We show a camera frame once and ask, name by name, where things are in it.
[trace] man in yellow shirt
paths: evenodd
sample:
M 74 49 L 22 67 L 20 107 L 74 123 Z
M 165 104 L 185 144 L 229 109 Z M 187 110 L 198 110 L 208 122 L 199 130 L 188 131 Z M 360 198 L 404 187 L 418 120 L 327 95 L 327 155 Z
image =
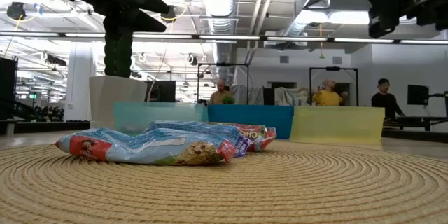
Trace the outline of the man in yellow shirt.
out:
M 313 96 L 313 102 L 316 102 L 317 106 L 339 106 L 349 94 L 343 92 L 339 96 L 333 91 L 335 85 L 336 82 L 334 80 L 324 80 L 322 82 L 323 89 Z
M 218 81 L 216 81 L 216 87 L 218 88 L 218 91 L 211 94 L 210 105 L 222 104 L 224 97 L 233 97 L 233 94 L 230 91 L 224 90 L 225 81 L 223 79 L 218 79 Z

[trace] yellow bin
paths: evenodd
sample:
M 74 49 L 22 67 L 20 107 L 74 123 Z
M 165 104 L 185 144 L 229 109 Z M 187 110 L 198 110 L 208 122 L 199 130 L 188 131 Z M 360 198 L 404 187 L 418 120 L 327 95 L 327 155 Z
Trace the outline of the yellow bin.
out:
M 384 108 L 296 106 L 291 141 L 381 144 Z

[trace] snack bag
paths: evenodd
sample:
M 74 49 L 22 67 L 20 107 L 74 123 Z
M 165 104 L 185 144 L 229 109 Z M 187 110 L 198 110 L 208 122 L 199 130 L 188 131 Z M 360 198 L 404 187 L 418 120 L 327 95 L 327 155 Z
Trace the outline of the snack bag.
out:
M 230 141 L 236 148 L 235 157 L 242 158 L 246 155 L 247 149 L 252 145 L 252 141 L 242 135 L 238 127 L 232 125 L 211 125 L 206 122 L 180 122 L 180 121 L 155 121 L 149 124 L 145 132 L 154 129 L 173 129 L 207 134 L 215 137 L 223 137 Z
M 135 137 L 112 129 L 87 129 L 63 136 L 55 145 L 90 160 L 149 165 L 206 165 L 228 162 L 235 155 L 235 145 L 223 136 L 165 128 Z
M 210 122 L 210 124 L 234 125 L 235 127 L 237 127 L 240 131 L 240 134 L 252 141 L 252 144 L 247 149 L 247 151 L 262 151 L 268 144 L 275 140 L 277 136 L 275 127 L 266 128 L 266 126 L 264 125 L 243 125 L 230 122 Z

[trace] blue bin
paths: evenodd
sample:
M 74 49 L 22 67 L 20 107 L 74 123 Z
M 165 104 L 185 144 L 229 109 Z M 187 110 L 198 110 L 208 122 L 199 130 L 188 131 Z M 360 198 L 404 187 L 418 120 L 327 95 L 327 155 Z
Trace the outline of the blue bin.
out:
M 207 108 L 203 104 L 174 102 L 121 102 L 113 107 L 115 129 L 135 136 L 156 120 L 207 121 Z
M 276 127 L 278 139 L 289 139 L 293 125 L 293 106 L 224 105 L 209 106 L 209 121 Z

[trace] man in black shirt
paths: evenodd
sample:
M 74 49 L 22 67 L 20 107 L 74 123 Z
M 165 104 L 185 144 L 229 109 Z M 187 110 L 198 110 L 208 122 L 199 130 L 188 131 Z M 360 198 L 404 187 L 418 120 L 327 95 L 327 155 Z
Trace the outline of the man in black shirt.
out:
M 388 93 L 390 85 L 391 84 L 388 79 L 383 78 L 378 80 L 379 92 L 372 97 L 372 106 L 384 108 L 387 120 L 394 119 L 395 112 L 397 112 L 400 116 L 406 116 L 397 104 L 397 99 L 395 96 Z

